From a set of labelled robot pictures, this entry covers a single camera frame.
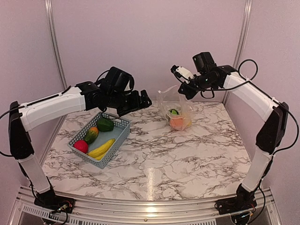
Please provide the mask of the clear zip top bag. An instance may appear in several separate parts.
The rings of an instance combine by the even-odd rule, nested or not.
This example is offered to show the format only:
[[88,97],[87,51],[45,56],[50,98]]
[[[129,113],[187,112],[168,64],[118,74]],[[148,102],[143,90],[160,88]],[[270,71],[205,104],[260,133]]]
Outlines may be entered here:
[[178,92],[179,85],[157,92],[157,105],[169,126],[183,131],[192,125],[195,116],[192,102]]

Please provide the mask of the green watermelon ball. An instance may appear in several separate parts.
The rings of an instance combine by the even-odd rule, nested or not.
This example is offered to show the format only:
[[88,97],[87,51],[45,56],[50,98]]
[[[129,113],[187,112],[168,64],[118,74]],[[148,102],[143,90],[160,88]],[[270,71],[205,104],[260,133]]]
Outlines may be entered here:
[[167,115],[169,117],[177,117],[177,116],[181,116],[180,112],[174,108],[169,109]]

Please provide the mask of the orange toy fruit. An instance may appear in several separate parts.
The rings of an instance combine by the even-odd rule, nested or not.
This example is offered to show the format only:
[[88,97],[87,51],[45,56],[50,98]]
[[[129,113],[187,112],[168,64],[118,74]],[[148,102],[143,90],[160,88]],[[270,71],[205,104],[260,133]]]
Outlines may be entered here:
[[184,129],[184,119],[182,117],[180,118],[171,118],[169,120],[169,125],[171,128],[175,130],[183,130]]

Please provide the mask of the grey perforated plastic basket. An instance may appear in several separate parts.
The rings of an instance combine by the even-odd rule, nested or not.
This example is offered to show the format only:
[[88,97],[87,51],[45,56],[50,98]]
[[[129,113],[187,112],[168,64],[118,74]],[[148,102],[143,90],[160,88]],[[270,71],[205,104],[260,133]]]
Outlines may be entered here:
[[[114,128],[112,131],[102,132],[100,131],[97,138],[92,144],[88,145],[88,152],[100,147],[101,145],[105,144],[110,139],[114,139],[115,142],[112,146],[108,149],[108,151],[104,154],[101,160],[94,159],[93,157],[88,156],[88,154],[81,152],[80,150],[75,148],[75,143],[79,140],[83,140],[85,135],[87,134],[88,130],[92,127],[97,125],[97,121],[100,118],[109,119],[114,123]],[[117,118],[115,115],[110,113],[98,113],[95,115],[77,134],[68,142],[68,147],[80,158],[84,161],[89,162],[95,165],[98,168],[105,168],[108,162],[112,159],[116,151],[119,147],[123,144],[126,138],[129,136],[130,133],[130,120],[125,118]]]

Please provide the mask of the yellow banana bunch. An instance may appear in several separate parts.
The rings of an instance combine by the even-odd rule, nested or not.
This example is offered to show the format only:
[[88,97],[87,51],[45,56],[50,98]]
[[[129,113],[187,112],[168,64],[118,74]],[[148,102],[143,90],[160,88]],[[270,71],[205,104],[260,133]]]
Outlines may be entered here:
[[101,160],[106,152],[110,149],[110,147],[114,144],[115,139],[110,139],[100,147],[92,150],[88,153],[88,156],[94,158],[95,160]]

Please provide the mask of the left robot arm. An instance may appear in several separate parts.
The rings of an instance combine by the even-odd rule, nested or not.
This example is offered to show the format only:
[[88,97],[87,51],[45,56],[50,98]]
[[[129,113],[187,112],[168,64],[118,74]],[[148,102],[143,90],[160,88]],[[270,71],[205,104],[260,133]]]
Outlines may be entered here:
[[16,159],[33,187],[48,208],[59,205],[50,181],[34,155],[29,131],[68,115],[98,108],[105,111],[116,109],[118,116],[148,108],[152,102],[145,90],[134,90],[131,74],[111,67],[105,77],[95,82],[87,81],[67,88],[63,92],[33,102],[10,104],[8,134],[11,157]]

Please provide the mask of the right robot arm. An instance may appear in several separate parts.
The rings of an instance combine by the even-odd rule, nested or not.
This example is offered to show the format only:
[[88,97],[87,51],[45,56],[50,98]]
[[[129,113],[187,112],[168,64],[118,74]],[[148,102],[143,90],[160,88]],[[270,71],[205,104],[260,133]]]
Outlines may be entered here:
[[258,88],[250,78],[244,77],[240,70],[230,65],[217,65],[210,52],[202,52],[193,57],[197,74],[183,66],[173,66],[171,72],[180,81],[178,92],[192,99],[198,93],[230,92],[249,110],[255,113],[252,118],[256,124],[245,123],[244,128],[256,130],[255,151],[249,170],[239,185],[232,206],[244,209],[250,197],[260,186],[269,172],[275,151],[279,147],[287,124],[288,105]]

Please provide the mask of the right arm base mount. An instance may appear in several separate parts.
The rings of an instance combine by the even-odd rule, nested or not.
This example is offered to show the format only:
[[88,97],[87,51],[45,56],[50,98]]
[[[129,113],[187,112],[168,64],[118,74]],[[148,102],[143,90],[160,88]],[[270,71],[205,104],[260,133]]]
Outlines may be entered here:
[[215,209],[218,210],[219,215],[234,213],[241,210],[248,210],[257,206],[255,200],[255,191],[248,192],[240,184],[236,191],[235,197],[219,199],[215,202]]

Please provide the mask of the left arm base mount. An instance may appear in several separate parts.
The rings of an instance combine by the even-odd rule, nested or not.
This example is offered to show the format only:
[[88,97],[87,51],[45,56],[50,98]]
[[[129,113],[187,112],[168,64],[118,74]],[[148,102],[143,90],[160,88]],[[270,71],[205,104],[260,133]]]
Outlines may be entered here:
[[71,214],[75,204],[73,198],[56,195],[52,189],[41,194],[36,192],[34,197],[35,205],[52,210],[52,214],[60,212]]

